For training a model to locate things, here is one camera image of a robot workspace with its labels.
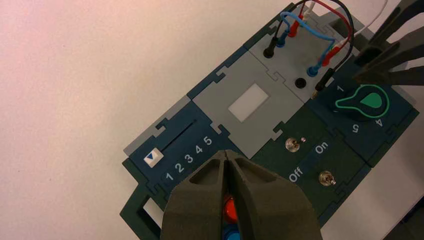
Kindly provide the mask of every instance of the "off label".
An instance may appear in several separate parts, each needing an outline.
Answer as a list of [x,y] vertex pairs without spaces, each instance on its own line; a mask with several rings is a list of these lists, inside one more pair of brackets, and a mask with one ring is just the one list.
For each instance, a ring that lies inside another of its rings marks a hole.
[[292,182],[295,183],[300,177],[301,175],[303,175],[304,173],[302,172],[300,167],[297,167],[294,172],[292,174],[290,174],[288,176],[288,179]]

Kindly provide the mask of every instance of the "white table surface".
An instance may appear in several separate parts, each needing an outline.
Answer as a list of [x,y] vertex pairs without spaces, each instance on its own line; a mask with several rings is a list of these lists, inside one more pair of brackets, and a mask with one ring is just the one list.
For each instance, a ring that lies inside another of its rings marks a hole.
[[[1,1],[0,239],[137,239],[119,215],[137,184],[123,149],[288,3]],[[344,3],[362,22],[382,4]],[[424,113],[424,89],[404,89]],[[424,193],[423,136],[421,114],[322,228],[325,240],[390,231]]]

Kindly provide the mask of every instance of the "red button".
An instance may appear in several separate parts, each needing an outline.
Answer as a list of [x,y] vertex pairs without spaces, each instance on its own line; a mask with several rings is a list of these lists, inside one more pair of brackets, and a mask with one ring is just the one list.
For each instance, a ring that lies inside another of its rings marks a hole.
[[234,206],[234,199],[230,197],[226,202],[224,206],[224,217],[227,222],[230,224],[236,224],[237,223],[237,213],[236,213],[236,207]]

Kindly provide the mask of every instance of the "on label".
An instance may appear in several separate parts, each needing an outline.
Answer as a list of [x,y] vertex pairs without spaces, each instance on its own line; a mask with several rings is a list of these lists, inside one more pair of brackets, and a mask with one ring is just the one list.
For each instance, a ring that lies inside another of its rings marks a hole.
[[322,154],[328,147],[329,145],[325,141],[323,141],[321,145],[315,147],[315,152],[317,154]]

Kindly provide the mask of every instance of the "green knob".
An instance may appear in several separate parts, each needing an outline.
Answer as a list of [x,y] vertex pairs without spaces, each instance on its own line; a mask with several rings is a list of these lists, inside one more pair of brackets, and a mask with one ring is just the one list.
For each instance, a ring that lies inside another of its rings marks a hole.
[[339,112],[358,113],[370,119],[384,116],[390,107],[389,96],[377,85],[365,84],[348,97],[335,101]]

